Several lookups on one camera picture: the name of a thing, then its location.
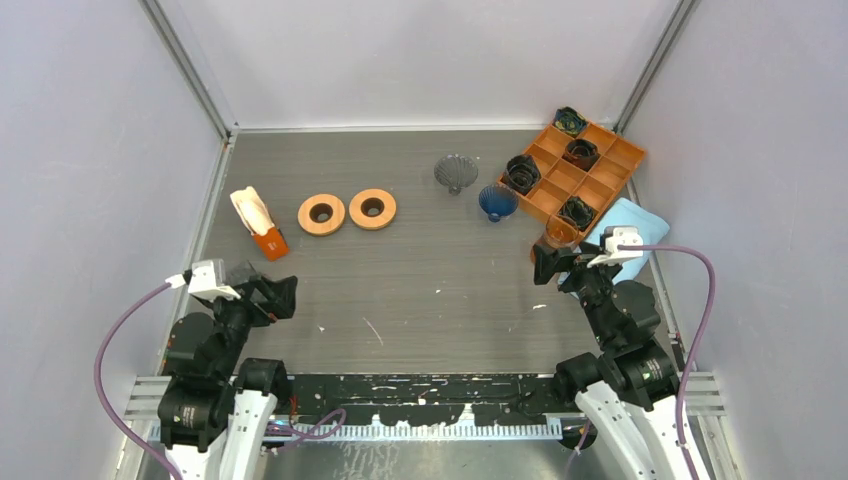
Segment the grey transparent dripper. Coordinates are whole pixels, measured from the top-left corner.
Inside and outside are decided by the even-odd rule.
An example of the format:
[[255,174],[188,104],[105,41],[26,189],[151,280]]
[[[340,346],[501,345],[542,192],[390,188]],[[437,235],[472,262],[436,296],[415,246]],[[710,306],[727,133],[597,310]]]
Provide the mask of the grey transparent dripper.
[[479,169],[468,156],[449,154],[439,159],[434,166],[434,178],[447,188],[448,193],[457,196],[471,186],[478,178]]

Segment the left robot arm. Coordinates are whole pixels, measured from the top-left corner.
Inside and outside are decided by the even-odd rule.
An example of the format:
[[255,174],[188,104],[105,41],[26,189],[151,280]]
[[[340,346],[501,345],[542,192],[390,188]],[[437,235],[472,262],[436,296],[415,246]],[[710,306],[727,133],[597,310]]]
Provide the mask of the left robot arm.
[[172,327],[160,441],[181,479],[250,479],[270,417],[289,405],[293,386],[283,361],[242,351],[253,330],[293,317],[298,279],[272,280],[250,263],[228,274],[220,259],[180,278],[205,309]]

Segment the wooden ring dripper stand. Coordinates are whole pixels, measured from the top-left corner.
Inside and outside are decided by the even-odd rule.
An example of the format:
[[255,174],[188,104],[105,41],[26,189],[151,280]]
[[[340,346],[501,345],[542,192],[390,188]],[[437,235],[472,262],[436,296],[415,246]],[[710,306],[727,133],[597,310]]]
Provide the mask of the wooden ring dripper stand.
[[306,199],[298,210],[298,223],[302,230],[312,236],[328,236],[337,232],[344,224],[346,207],[344,202],[332,194],[316,194]]

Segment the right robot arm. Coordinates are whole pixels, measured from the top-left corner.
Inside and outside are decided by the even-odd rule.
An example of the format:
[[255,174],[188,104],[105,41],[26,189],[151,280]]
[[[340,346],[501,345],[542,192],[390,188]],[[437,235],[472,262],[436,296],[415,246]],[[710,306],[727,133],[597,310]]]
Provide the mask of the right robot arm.
[[634,280],[613,281],[623,263],[650,248],[607,243],[586,245],[582,252],[532,248],[535,284],[566,274],[558,289],[577,295],[601,351],[558,363],[553,394],[565,409],[585,414],[626,478],[707,479],[686,410],[692,368],[677,370],[659,345],[652,289]]

